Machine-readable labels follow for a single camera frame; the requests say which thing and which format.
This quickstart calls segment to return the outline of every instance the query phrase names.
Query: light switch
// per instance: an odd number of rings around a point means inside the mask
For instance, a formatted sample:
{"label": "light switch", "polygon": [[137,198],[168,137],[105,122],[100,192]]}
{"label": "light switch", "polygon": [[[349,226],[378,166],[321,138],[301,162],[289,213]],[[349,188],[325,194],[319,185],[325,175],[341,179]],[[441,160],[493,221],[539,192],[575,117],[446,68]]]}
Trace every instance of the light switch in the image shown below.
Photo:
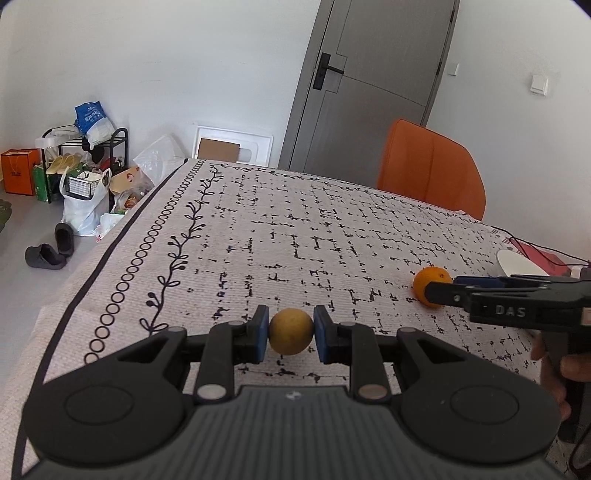
{"label": "light switch", "polygon": [[548,77],[545,75],[534,74],[531,81],[530,90],[538,95],[548,94]]}
{"label": "light switch", "polygon": [[460,69],[459,63],[448,63],[447,64],[447,74],[455,76],[457,75],[457,71]]}

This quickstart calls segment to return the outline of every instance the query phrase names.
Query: plastic bag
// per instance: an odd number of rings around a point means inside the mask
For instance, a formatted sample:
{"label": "plastic bag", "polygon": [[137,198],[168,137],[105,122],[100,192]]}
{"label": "plastic bag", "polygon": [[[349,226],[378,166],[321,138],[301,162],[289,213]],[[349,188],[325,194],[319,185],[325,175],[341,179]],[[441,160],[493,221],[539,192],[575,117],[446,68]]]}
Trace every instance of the plastic bag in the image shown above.
{"label": "plastic bag", "polygon": [[163,135],[132,160],[159,185],[166,177],[184,163],[183,151],[170,135]]}
{"label": "plastic bag", "polygon": [[152,180],[141,169],[134,175],[131,187],[123,191],[115,198],[113,213],[125,213],[135,207],[150,190],[154,188]]}
{"label": "plastic bag", "polygon": [[90,200],[70,197],[64,189],[66,177],[66,174],[62,175],[60,180],[60,193],[64,196],[64,213],[61,221],[72,227],[74,235],[94,236],[100,224],[100,217],[109,211],[108,185],[111,180],[111,170],[105,170]]}
{"label": "plastic bag", "polygon": [[96,241],[100,242],[125,215],[118,213],[104,213],[100,217],[100,224],[96,227]]}
{"label": "plastic bag", "polygon": [[115,133],[115,127],[105,115],[100,102],[83,103],[77,106],[75,125],[88,140],[91,150],[99,143],[110,139]]}

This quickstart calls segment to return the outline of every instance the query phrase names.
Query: yellow ball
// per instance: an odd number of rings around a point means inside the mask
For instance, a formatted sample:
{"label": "yellow ball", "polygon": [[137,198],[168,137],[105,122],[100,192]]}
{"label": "yellow ball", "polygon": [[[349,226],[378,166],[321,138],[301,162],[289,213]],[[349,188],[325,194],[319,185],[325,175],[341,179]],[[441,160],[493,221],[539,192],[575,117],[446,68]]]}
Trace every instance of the yellow ball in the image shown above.
{"label": "yellow ball", "polygon": [[280,355],[295,355],[308,347],[314,336],[314,322],[300,309],[283,309],[269,324],[269,343]]}

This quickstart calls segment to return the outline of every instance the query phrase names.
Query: door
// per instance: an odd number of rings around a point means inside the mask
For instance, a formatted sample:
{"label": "door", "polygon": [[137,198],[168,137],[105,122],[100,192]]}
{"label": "door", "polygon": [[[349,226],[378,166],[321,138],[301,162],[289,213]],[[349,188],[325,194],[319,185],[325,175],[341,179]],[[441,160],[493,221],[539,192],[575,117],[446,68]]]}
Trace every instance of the door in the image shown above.
{"label": "door", "polygon": [[326,2],[316,68],[306,79],[304,65],[305,106],[298,114],[294,103],[280,167],[375,187],[392,122],[426,122],[454,0]]}

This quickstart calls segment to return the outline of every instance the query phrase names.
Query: orange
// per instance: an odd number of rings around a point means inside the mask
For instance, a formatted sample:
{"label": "orange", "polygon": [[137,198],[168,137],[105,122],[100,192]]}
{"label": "orange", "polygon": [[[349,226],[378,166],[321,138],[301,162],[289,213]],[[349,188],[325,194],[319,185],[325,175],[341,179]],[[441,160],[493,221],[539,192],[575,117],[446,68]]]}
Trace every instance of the orange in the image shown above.
{"label": "orange", "polygon": [[415,275],[413,281],[413,292],[417,300],[427,307],[436,309],[441,305],[431,303],[425,298],[425,287],[427,287],[427,285],[432,281],[452,283],[453,280],[449,276],[449,273],[447,273],[447,271],[441,267],[426,267]]}

